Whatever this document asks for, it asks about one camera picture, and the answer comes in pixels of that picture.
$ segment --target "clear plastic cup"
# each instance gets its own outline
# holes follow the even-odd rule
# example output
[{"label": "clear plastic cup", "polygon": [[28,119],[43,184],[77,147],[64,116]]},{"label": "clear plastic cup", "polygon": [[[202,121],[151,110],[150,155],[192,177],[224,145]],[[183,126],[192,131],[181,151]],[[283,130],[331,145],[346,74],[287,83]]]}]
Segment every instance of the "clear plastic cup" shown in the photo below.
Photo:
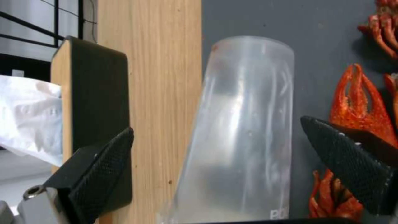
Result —
[{"label": "clear plastic cup", "polygon": [[263,37],[212,47],[172,223],[288,218],[294,53]]}]

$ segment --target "wooden panel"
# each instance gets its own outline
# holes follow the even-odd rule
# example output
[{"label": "wooden panel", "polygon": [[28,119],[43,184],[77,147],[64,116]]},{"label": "wooden panel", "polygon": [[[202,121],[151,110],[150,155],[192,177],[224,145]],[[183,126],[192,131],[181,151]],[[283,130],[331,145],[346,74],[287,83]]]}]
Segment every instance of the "wooden panel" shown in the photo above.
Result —
[{"label": "wooden panel", "polygon": [[62,98],[62,151],[63,163],[72,154],[72,95],[70,70],[70,43],[65,41],[51,61],[51,82],[61,86]]},{"label": "wooden panel", "polygon": [[113,223],[155,223],[174,193],[201,93],[201,41],[200,0],[98,2],[98,43],[129,61],[136,136],[133,202]]}]

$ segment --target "gray surface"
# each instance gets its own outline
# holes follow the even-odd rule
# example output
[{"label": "gray surface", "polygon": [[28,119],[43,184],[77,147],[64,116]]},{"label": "gray surface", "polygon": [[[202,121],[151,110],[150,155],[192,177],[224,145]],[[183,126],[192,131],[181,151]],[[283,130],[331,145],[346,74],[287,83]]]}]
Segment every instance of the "gray surface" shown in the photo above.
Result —
[{"label": "gray surface", "polygon": [[[303,115],[327,120],[334,89],[351,63],[382,88],[382,74],[397,66],[356,26],[375,10],[373,0],[203,0],[203,72],[212,44],[225,37],[255,35],[285,42],[295,51],[293,160],[290,217],[308,217],[312,171],[324,170],[301,129]],[[388,103],[385,89],[382,95]],[[364,223],[386,223],[365,214]]]}]

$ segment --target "cooked crayfish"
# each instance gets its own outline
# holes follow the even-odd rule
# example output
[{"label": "cooked crayfish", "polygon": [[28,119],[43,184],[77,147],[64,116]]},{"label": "cooked crayfish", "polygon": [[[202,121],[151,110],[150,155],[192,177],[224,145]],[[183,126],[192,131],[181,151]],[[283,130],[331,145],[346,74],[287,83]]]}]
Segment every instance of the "cooked crayfish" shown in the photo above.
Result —
[{"label": "cooked crayfish", "polygon": [[[387,88],[397,96],[394,98],[394,108],[398,112],[395,76],[385,76],[385,82]],[[337,85],[330,122],[369,131],[398,148],[394,128],[383,100],[358,64],[350,65]],[[343,217],[359,221],[363,206],[329,169],[322,180],[318,171],[314,172],[314,177],[315,184],[309,204],[310,217]]]}]

